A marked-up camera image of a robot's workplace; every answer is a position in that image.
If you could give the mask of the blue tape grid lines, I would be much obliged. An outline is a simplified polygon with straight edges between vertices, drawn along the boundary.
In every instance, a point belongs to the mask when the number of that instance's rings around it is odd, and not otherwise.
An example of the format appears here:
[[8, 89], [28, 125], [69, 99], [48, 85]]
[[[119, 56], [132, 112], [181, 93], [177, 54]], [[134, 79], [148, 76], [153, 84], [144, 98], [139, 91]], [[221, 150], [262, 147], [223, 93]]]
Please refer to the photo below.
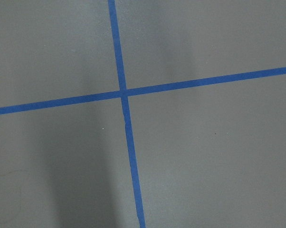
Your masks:
[[116, 71], [119, 83], [118, 91], [0, 107], [0, 115], [119, 98], [121, 100], [121, 106], [124, 116], [125, 136], [127, 142], [130, 172], [132, 177], [136, 215], [139, 221], [139, 226], [141, 228], [144, 228], [146, 226], [146, 223], [145, 223], [139, 172], [137, 167], [137, 159], [136, 159], [135, 145], [133, 139], [131, 112], [130, 112], [128, 98], [130, 96], [136, 96], [136, 95], [152, 94], [164, 91], [179, 90], [179, 89], [193, 88], [199, 86], [208, 86], [208, 85], [229, 83], [234, 81], [242, 81], [255, 78], [286, 75], [286, 67], [128, 89], [124, 73], [123, 54], [121, 48], [115, 1], [113, 0], [108, 1], [108, 10], [110, 17], [110, 29], [112, 32], [112, 39], [114, 46]]

